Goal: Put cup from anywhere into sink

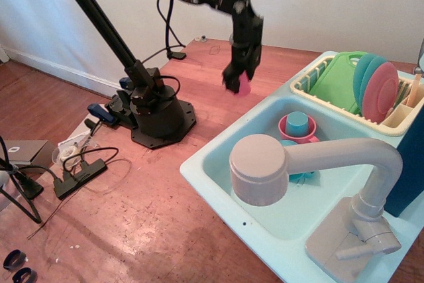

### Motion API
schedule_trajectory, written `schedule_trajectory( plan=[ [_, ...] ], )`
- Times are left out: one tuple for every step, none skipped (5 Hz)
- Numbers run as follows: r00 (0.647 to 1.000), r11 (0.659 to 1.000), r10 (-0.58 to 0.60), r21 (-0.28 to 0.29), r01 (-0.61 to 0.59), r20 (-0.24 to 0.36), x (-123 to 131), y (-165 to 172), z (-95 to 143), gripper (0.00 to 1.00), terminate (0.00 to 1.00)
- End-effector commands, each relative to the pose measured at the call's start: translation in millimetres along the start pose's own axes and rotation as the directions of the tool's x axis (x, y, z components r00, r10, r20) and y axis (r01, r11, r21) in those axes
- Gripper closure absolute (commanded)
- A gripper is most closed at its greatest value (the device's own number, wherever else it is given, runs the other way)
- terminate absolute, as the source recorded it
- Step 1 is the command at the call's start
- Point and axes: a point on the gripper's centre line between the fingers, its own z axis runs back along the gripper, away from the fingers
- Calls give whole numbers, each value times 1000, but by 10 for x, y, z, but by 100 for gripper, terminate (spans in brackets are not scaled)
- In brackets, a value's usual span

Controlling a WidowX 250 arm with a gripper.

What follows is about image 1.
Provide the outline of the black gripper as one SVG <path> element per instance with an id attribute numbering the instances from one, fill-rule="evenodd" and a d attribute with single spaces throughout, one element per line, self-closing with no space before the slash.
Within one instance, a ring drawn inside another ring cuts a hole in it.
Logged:
<path id="1" fill-rule="evenodd" d="M 248 81 L 254 77 L 262 54 L 262 45 L 255 43 L 231 44 L 231 60 L 223 71 L 223 85 L 233 94 L 239 94 L 239 76 L 246 74 Z"/>

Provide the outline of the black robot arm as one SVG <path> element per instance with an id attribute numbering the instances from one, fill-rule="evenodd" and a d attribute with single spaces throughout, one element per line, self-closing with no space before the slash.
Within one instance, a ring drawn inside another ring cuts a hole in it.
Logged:
<path id="1" fill-rule="evenodd" d="M 196 123 L 192 104 L 180 101 L 177 91 L 163 82 L 158 68 L 145 68 L 119 36 L 96 0 L 75 0 L 125 68 L 129 84 L 118 92 L 120 121 L 131 126 L 131 139 L 150 149 L 180 142 Z M 250 0 L 184 0 L 208 4 L 228 13 L 233 21 L 231 61 L 223 71 L 227 90 L 240 94 L 242 82 L 249 82 L 262 53 L 263 18 Z"/>

